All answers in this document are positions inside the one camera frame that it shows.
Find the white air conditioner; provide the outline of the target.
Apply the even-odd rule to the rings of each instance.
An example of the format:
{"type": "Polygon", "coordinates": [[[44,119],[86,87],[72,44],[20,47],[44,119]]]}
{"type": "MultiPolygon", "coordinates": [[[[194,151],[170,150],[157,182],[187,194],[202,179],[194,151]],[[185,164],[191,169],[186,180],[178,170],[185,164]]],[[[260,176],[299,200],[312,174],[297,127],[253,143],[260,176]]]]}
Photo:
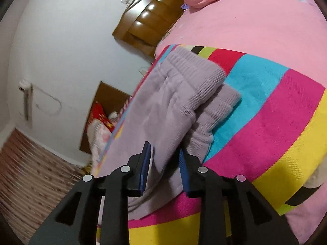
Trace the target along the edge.
{"type": "Polygon", "coordinates": [[[29,122],[32,119],[33,84],[23,79],[19,82],[18,88],[23,93],[24,119],[29,122]]]}

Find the brown floral curtain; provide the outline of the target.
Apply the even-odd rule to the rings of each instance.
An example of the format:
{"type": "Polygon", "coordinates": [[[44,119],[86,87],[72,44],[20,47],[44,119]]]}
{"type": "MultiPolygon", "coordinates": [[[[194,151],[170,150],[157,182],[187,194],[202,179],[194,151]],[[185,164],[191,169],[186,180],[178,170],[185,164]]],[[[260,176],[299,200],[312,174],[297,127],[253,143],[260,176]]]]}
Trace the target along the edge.
{"type": "Polygon", "coordinates": [[[82,174],[17,129],[11,133],[1,149],[1,213],[24,244],[82,174]]]}

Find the pink floral quilt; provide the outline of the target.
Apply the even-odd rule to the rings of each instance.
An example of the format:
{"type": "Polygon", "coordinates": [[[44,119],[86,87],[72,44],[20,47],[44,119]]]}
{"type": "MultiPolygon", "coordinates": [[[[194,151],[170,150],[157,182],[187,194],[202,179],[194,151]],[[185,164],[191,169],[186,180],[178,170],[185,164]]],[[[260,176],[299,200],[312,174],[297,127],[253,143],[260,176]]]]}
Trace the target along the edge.
{"type": "Polygon", "coordinates": [[[88,126],[86,134],[91,150],[91,174],[97,177],[99,164],[103,158],[103,151],[112,132],[109,131],[102,121],[94,119],[88,126]]]}

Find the dark brown headboard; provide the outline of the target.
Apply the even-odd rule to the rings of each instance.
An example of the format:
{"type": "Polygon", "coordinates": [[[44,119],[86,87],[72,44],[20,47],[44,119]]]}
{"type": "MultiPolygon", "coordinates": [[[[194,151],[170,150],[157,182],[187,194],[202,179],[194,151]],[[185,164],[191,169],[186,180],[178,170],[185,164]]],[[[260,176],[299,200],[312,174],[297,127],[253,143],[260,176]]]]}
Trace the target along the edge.
{"type": "Polygon", "coordinates": [[[84,126],[79,150],[91,154],[87,128],[94,119],[99,119],[109,130],[113,130],[113,120],[109,120],[112,112],[120,112],[124,103],[130,96],[104,82],[100,82],[91,104],[84,126]]]}

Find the lilac sweatpants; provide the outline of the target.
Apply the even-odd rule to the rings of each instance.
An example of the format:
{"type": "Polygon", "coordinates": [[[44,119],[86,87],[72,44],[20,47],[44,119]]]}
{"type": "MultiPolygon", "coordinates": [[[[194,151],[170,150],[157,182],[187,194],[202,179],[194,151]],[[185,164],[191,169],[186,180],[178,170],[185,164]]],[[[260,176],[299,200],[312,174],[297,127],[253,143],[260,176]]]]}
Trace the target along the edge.
{"type": "Polygon", "coordinates": [[[128,198],[129,219],[141,219],[182,192],[178,160],[183,145],[204,160],[213,129],[240,101],[240,93],[225,83],[227,71],[184,47],[176,47],[158,62],[141,84],[109,143],[99,176],[110,174],[151,144],[152,157],[142,197],[128,198]]]}

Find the pink bed sheet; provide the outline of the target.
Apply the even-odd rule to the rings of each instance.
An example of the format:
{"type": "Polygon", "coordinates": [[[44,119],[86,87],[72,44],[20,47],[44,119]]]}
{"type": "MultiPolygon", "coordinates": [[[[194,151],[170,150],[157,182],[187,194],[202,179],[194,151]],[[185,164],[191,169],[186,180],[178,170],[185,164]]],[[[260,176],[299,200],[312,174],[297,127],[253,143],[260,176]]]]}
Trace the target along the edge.
{"type": "MultiPolygon", "coordinates": [[[[326,88],[326,20],[313,0],[218,0],[201,9],[188,9],[159,42],[155,54],[160,56],[175,44],[254,55],[326,88]]],[[[326,183],[326,154],[304,185],[314,188],[321,183],[326,183]]],[[[293,231],[304,244],[323,219],[308,204],[301,204],[290,219],[296,221],[301,213],[311,220],[311,235],[299,224],[293,231]]]]}

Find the rainbow striped blanket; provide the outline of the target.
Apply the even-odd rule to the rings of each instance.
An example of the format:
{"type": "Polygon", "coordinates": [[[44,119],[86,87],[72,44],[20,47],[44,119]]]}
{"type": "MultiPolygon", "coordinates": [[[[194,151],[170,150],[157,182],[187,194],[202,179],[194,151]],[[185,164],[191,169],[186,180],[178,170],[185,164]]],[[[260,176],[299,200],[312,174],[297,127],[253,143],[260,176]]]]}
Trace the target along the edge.
{"type": "Polygon", "coordinates": [[[227,83],[241,94],[232,114],[213,129],[206,167],[230,178],[241,172],[286,221],[311,235],[301,204],[326,215],[326,183],[309,188],[305,180],[326,154],[326,88],[293,69],[239,51],[189,46],[219,65],[227,83]]]}

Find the glossy wooden headboard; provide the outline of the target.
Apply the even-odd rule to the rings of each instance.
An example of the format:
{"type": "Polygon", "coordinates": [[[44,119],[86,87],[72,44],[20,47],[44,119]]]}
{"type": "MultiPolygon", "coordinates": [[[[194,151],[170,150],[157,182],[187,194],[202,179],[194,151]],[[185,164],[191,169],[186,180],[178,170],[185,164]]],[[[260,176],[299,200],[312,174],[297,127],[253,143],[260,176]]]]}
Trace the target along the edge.
{"type": "Polygon", "coordinates": [[[184,0],[133,0],[113,36],[153,58],[161,39],[183,14],[183,4],[184,0]]]}

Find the red embroidered pillow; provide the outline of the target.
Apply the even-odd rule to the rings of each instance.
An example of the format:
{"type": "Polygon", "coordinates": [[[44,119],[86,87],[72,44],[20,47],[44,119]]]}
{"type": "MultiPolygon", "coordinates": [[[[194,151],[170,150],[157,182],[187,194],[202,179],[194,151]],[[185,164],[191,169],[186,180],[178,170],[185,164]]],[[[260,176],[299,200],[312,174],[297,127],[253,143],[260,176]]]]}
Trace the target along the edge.
{"type": "Polygon", "coordinates": [[[103,107],[99,102],[95,102],[92,105],[90,113],[89,113],[89,117],[86,121],[86,128],[88,128],[88,125],[90,125],[92,123],[92,121],[95,119],[101,121],[110,132],[113,132],[115,126],[109,120],[109,118],[105,115],[103,107]]]}

